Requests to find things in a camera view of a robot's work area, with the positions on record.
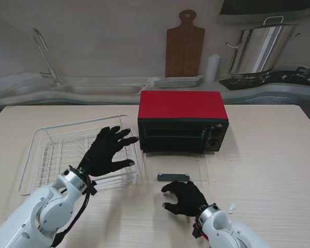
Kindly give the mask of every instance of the red toaster oven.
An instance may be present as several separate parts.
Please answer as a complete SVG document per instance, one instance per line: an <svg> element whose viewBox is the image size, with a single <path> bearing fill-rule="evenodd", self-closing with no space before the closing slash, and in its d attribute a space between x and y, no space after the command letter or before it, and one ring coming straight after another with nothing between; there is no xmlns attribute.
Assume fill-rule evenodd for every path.
<svg viewBox="0 0 310 248"><path fill-rule="evenodd" d="M138 129L141 150L219 151L228 118L219 92L141 93Z"/></svg>

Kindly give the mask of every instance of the robotic arm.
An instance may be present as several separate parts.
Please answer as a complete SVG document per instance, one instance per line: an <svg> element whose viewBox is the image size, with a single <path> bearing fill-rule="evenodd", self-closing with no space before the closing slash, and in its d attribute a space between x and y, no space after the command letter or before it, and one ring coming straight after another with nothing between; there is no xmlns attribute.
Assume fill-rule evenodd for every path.
<svg viewBox="0 0 310 248"><path fill-rule="evenodd" d="M97 192L89 175L102 176L134 164L132 160L112 162L116 152L138 141L138 137L124 138L130 129L119 129L103 128L78 168L70 166L53 184L33 191L0 226L0 248L49 248L60 244L85 210L90 195ZM73 221L57 233L72 218L73 205L83 194L85 200Z"/></svg>
<svg viewBox="0 0 310 248"><path fill-rule="evenodd" d="M59 189L66 188L63 196ZM0 226L0 247L48 248L56 232L71 219L73 205L87 184L71 169L52 185L33 191L30 197Z"/></svg>
<svg viewBox="0 0 310 248"><path fill-rule="evenodd" d="M171 191L177 204L164 203L163 207L173 214L195 216L193 236L203 236L212 248L270 248L263 239L246 224L233 222L228 213L215 203L208 205L206 199L193 182L174 181L163 187L162 192Z"/></svg>

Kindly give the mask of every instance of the stainless steel pot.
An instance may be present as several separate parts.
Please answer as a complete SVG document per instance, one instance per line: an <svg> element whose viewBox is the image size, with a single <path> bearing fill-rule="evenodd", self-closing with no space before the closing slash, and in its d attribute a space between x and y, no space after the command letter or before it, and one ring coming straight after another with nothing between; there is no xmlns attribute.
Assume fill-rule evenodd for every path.
<svg viewBox="0 0 310 248"><path fill-rule="evenodd" d="M272 18L281 18L280 24L266 26L266 21ZM282 24L283 20L283 16L268 17L261 27L240 31L237 45L226 42L235 49L228 73L244 75L273 69L286 44L300 35L292 38L298 24Z"/></svg>

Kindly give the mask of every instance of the gas stove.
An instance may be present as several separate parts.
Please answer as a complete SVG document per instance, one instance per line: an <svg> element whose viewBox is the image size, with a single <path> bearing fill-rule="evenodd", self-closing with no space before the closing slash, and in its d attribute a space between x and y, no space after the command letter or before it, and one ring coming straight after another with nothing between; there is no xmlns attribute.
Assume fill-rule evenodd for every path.
<svg viewBox="0 0 310 248"><path fill-rule="evenodd" d="M233 76L219 82L229 90L250 89L272 83L310 86L310 67L306 69L299 66L296 70L272 70L265 74Z"/></svg>

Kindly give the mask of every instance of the wooden table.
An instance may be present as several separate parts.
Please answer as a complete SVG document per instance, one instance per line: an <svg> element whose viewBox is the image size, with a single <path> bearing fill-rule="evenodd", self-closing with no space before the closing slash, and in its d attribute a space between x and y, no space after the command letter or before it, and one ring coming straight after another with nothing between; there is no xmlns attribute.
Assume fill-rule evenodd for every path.
<svg viewBox="0 0 310 248"><path fill-rule="evenodd" d="M36 129L128 114L137 133L137 110L118 105L5 108L0 114L0 224L26 199L18 194L18 183ZM245 221L272 247L310 247L310 121L291 105L229 105L226 110L230 126L221 151L206 155L209 183L200 190L222 209L236 202L232 218ZM207 247L206 240L191 235L191 218L162 208L168 201L160 192L163 185L141 181L99 191L59 247Z"/></svg>

